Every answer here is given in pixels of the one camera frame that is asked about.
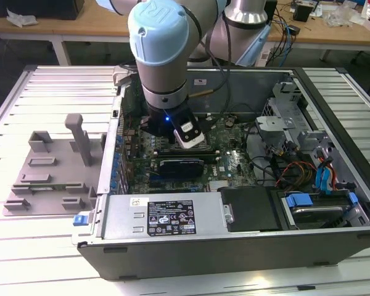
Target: blue cable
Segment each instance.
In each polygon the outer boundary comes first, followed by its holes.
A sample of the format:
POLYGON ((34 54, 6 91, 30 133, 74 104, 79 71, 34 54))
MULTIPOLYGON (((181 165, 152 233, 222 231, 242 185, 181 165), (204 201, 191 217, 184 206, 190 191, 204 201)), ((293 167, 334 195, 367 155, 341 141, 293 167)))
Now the blue cable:
POLYGON ((281 67, 282 65, 284 65, 284 62, 286 61, 286 58, 287 58, 287 56, 288 56, 288 54, 289 54, 289 51, 290 51, 290 43, 291 43, 291 41, 290 41, 289 27, 288 27, 288 25, 287 25, 286 23, 284 23, 284 25, 285 25, 285 27, 286 27, 286 33, 287 33, 287 35, 288 35, 288 38, 287 38, 287 41, 288 41, 288 42, 287 42, 288 47, 287 47, 287 49, 286 49, 285 56, 282 58, 282 60, 281 60, 281 62, 279 63, 278 67, 281 67))
POLYGON ((281 67, 284 64, 284 62, 286 61, 286 58, 287 58, 287 56, 289 54, 289 51, 290 51, 291 40, 290 40, 289 27, 288 27, 288 24, 286 24, 284 22, 279 22, 277 20, 273 20, 273 22, 280 23, 281 25, 284 25, 285 29, 286 29, 286 33, 287 33, 287 40, 286 40, 286 44, 284 45, 284 46, 287 45, 287 48, 284 51, 285 56, 282 58, 281 62, 279 63, 279 66, 278 66, 278 67, 281 67))

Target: gray peg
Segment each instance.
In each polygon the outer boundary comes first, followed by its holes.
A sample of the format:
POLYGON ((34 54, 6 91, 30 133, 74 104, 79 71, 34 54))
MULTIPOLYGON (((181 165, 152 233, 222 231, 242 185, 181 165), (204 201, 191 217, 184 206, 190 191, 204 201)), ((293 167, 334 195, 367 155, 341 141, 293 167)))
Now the gray peg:
POLYGON ((92 163, 91 150, 88 145, 88 139, 86 139, 84 132, 82 131, 82 115, 79 113, 68 114, 65 126, 73 133, 75 144, 78 146, 82 161, 86 167, 90 167, 92 163))

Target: green circuit board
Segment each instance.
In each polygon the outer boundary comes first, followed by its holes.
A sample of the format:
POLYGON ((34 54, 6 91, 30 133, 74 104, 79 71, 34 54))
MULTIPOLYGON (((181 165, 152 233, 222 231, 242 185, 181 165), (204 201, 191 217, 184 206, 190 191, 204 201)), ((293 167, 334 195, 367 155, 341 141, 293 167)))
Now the green circuit board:
POLYGON ((126 153, 128 157, 129 193, 171 193, 171 192, 208 192, 210 181, 227 181, 228 186, 249 186, 256 184, 256 178, 250 169, 244 150, 241 149, 241 137, 244 130, 241 125, 228 128, 227 119, 222 118, 215 128, 206 135, 206 140, 191 150, 187 150, 184 158, 197 158, 199 152, 209 153, 216 163, 204 165, 202 176, 196 179, 151 181, 151 176, 157 175, 162 160, 157 152, 183 151, 179 145, 169 144, 165 138, 156 138, 141 131, 136 125, 124 131, 126 153))

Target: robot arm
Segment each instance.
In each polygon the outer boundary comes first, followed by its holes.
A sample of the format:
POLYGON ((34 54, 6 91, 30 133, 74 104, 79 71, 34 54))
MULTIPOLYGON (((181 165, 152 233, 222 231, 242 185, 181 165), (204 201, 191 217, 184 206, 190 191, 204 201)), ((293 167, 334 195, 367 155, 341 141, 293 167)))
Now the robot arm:
MULTIPOLYGON (((97 1, 119 14, 129 13, 130 46, 150 115, 141 128, 171 142, 175 137, 185 149, 202 142, 204 134, 187 106, 187 61, 189 56, 205 55, 198 47, 203 38, 216 57, 228 59, 220 17, 227 0, 97 1)), ((264 5, 265 0, 232 0, 225 9, 236 61, 252 60, 249 55, 256 59, 263 47, 268 34, 264 5)))

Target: power supply label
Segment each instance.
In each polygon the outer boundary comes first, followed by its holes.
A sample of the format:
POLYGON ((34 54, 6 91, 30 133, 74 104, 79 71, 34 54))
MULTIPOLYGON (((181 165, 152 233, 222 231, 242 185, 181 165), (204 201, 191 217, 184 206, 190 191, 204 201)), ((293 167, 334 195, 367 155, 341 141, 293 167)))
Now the power supply label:
POLYGON ((193 201, 149 202, 148 234, 150 236, 196 234, 193 201))

